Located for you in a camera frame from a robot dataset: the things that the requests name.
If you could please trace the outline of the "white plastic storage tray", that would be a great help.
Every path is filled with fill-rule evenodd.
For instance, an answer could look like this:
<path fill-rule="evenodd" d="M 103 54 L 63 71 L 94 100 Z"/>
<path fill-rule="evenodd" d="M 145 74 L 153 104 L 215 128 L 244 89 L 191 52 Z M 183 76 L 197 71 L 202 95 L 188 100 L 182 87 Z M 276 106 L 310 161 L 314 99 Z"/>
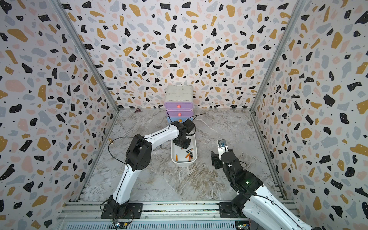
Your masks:
<path fill-rule="evenodd" d="M 177 166 L 190 166 L 192 165 L 198 158 L 198 153 L 197 153 L 197 146 L 196 146 L 196 135 L 190 136 L 189 139 L 191 139 L 191 143 L 189 145 L 189 147 L 187 149 L 183 149 L 180 148 L 178 146 L 176 146 L 173 143 L 173 140 L 171 141 L 171 160 L 174 164 L 176 164 Z M 187 156 L 187 150 L 193 148 L 194 150 L 192 151 L 193 153 L 193 160 L 191 162 L 188 161 L 188 158 L 186 158 Z"/>

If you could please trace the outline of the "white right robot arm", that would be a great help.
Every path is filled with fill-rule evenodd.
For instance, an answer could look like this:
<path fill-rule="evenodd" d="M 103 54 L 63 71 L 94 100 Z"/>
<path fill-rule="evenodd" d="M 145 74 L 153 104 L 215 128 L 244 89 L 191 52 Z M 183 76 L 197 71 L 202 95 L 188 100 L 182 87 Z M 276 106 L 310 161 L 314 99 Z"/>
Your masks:
<path fill-rule="evenodd" d="M 241 166 L 232 149 L 222 154 L 211 153 L 212 165 L 222 169 L 237 196 L 219 204 L 223 218 L 246 217 L 265 230 L 312 230 L 282 204 L 253 173 Z"/>

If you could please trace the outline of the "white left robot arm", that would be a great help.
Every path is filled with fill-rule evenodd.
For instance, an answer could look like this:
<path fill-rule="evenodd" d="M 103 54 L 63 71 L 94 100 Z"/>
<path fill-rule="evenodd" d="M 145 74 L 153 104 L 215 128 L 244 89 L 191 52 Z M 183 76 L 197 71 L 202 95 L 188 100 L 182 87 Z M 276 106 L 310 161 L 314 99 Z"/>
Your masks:
<path fill-rule="evenodd" d="M 191 143 L 188 137 L 194 128 L 193 121 L 188 119 L 183 123 L 173 121 L 168 127 L 152 134 L 135 135 L 126 152 L 124 174 L 115 192 L 109 197 L 106 210 L 117 217 L 123 216 L 140 172 L 150 163 L 152 150 L 170 140 L 179 148 L 187 149 Z"/>

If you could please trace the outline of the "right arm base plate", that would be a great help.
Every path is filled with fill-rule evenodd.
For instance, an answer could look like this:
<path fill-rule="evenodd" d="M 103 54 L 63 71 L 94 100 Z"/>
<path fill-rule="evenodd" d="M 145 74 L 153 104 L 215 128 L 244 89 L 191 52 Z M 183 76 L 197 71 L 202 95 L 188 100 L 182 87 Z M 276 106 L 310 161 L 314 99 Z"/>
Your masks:
<path fill-rule="evenodd" d="M 220 202 L 218 204 L 221 218 L 245 218 L 242 210 L 231 202 Z"/>

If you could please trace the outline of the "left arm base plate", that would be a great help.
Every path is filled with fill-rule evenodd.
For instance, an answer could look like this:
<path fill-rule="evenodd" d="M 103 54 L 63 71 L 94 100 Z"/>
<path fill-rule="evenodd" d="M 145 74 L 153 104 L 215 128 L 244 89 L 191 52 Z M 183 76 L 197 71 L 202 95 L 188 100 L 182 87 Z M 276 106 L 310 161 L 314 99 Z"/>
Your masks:
<path fill-rule="evenodd" d="M 143 203 L 126 203 L 123 205 L 105 204 L 101 219 L 139 219 L 141 218 Z"/>

